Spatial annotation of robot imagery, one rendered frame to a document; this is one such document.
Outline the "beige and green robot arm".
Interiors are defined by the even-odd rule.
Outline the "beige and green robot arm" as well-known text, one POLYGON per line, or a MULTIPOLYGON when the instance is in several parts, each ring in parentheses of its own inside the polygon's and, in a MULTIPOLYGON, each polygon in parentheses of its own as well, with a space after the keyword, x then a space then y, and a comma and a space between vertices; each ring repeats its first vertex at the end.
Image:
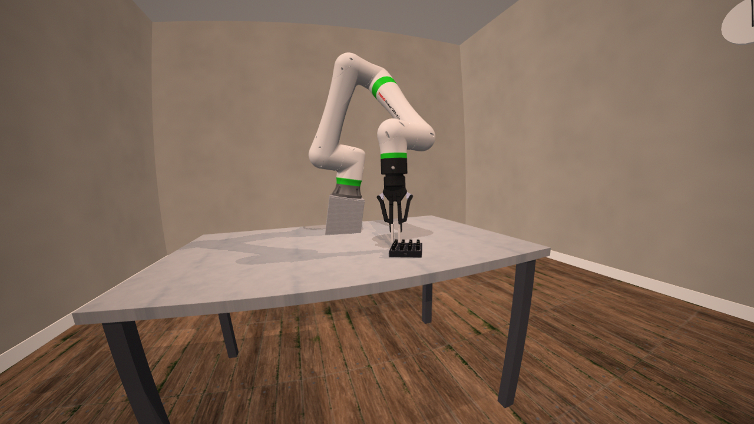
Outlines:
POLYGON ((346 112, 358 84, 369 89, 393 117, 381 123, 377 132, 382 175, 407 174, 407 150, 425 152, 434 144, 435 132, 415 112, 386 69, 350 52, 340 55, 309 160, 315 167, 337 171, 333 196, 361 199, 365 152, 339 144, 346 112))

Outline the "black square panel with knobs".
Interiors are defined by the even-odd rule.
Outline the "black square panel with knobs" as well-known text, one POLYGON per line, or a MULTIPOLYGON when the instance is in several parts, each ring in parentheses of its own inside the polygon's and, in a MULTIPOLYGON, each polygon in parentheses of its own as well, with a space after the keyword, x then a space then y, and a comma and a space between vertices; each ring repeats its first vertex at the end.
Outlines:
POLYGON ((422 257, 422 243, 420 239, 416 243, 412 243, 412 239, 409 243, 405 239, 398 243, 398 239, 395 239, 389 250, 389 257, 422 257))

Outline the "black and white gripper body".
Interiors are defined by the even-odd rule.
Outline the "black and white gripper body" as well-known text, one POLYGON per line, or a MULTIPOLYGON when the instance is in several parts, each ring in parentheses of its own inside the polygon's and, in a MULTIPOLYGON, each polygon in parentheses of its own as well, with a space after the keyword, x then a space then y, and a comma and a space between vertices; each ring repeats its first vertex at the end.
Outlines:
POLYGON ((384 190, 383 194, 389 201, 389 193, 393 193, 393 202, 398 202, 398 197, 396 194, 399 191, 399 196, 401 197, 401 201, 403 200, 403 197, 406 195, 406 177, 405 176, 386 176, 384 177, 384 190))

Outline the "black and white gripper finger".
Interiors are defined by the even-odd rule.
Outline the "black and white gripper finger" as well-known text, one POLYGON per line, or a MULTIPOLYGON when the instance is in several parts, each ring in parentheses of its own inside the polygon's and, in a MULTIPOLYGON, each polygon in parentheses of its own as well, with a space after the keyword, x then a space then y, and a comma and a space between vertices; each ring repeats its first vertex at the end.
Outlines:
POLYGON ((393 193, 389 193, 389 219, 387 216, 387 210, 385 208, 384 203, 384 194, 380 194, 377 196, 377 199, 379 200, 379 203, 381 205, 382 214, 384 217, 384 221, 389 223, 389 231, 391 233, 391 242, 394 242, 394 229, 393 229, 393 193))
POLYGON ((399 191, 396 194, 398 197, 398 242, 401 242, 401 232, 403 231, 403 222, 407 221, 408 218, 408 211, 409 211, 409 205, 413 198, 413 195, 406 193, 406 198, 408 199, 406 202, 406 211, 404 215, 404 219, 402 219, 402 210, 401 210, 401 197, 399 196, 399 191))

